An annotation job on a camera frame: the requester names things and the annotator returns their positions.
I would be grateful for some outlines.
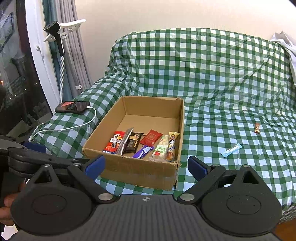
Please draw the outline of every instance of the circular cover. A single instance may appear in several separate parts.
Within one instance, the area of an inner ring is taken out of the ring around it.
[[[252,237],[270,232],[281,217],[279,203],[271,195],[260,185],[219,188],[203,198],[201,209],[218,230]]]
[[[56,235],[81,225],[91,213],[91,200],[83,192],[62,185],[39,184],[13,202],[15,224],[35,235]]]

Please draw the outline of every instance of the beige wall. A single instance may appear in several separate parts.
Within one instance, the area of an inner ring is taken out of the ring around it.
[[[296,8],[289,0],[75,0],[93,81],[104,76],[114,41],[132,31],[206,27],[270,39],[296,39]]]

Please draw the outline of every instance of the teal curtain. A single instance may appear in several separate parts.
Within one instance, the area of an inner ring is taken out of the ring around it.
[[[54,0],[42,0],[43,3],[43,11],[44,11],[44,19],[45,24],[50,24],[52,21],[57,21],[57,12]],[[57,47],[57,43],[49,42],[50,51],[52,54],[52,60],[54,64],[54,71],[57,77],[58,86],[60,84],[60,54]],[[71,93],[69,80],[67,77],[66,71],[64,71],[64,93],[63,93],[63,101],[70,101],[73,99],[73,95]]]

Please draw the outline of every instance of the white window frame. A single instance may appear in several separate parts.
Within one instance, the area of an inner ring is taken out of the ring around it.
[[[26,0],[26,22],[31,52],[43,92],[53,114],[59,105],[59,88],[48,42],[41,0]]]

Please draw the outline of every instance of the smartphone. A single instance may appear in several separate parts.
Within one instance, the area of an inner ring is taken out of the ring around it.
[[[89,101],[67,101],[58,105],[55,112],[82,114],[90,106]]]

